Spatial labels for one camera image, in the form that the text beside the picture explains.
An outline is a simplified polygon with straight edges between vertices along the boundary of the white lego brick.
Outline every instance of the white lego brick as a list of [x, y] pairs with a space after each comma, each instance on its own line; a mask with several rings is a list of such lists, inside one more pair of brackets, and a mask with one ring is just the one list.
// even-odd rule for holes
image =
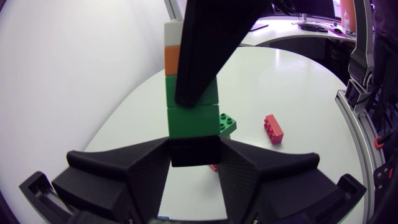
[[164, 46], [179, 46], [181, 45], [183, 21], [173, 19], [164, 24]]

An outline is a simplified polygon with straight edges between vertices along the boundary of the green lego brick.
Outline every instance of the green lego brick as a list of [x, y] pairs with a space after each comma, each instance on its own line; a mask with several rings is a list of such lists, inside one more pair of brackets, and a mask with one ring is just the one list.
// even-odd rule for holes
[[190, 138], [220, 134], [218, 105], [167, 108], [169, 137]]
[[[166, 76], [166, 100], [167, 107], [174, 108], [179, 107], [174, 101], [175, 86], [177, 83], [176, 75]], [[218, 104], [218, 90], [217, 90], [217, 79], [215, 78], [207, 89], [203, 92], [202, 96], [198, 100], [197, 106], [201, 105], [213, 105]]]
[[227, 114], [220, 115], [220, 136], [227, 137], [236, 130], [236, 121]]

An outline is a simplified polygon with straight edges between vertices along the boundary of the desk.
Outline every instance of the desk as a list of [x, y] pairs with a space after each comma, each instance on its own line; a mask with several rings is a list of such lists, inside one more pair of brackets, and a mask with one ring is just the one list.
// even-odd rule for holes
[[258, 20], [257, 23], [268, 24], [268, 27], [248, 32], [242, 40], [241, 46], [268, 47], [271, 42], [297, 37], [323, 37], [356, 42], [355, 37], [340, 37], [330, 31], [327, 33], [305, 31], [298, 28], [297, 25], [293, 25], [294, 22], [298, 22], [298, 20]]
[[[217, 79], [220, 113], [238, 124], [231, 139], [278, 152], [316, 152], [318, 168], [334, 183], [345, 173], [363, 182], [353, 137], [335, 103], [337, 90], [346, 87], [325, 67], [284, 50], [242, 47]], [[161, 71], [120, 104], [85, 151], [168, 136], [166, 108]], [[280, 145], [272, 145], [264, 130], [268, 114], [274, 114], [285, 133]], [[361, 223], [363, 213], [362, 199], [344, 223]], [[183, 220], [226, 218], [217, 173], [208, 166], [171, 167], [159, 215]]]

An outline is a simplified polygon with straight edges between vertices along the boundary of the bottle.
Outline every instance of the bottle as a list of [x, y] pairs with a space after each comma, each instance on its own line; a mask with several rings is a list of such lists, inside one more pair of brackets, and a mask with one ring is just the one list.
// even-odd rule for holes
[[347, 9], [344, 10], [344, 28], [349, 30], [349, 15]]

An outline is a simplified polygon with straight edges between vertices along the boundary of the keyboard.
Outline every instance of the keyboard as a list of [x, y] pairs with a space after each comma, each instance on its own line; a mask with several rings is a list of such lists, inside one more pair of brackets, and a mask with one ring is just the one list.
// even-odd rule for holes
[[298, 27], [305, 31], [312, 31], [312, 32], [328, 32], [326, 28], [316, 24], [297, 24]]

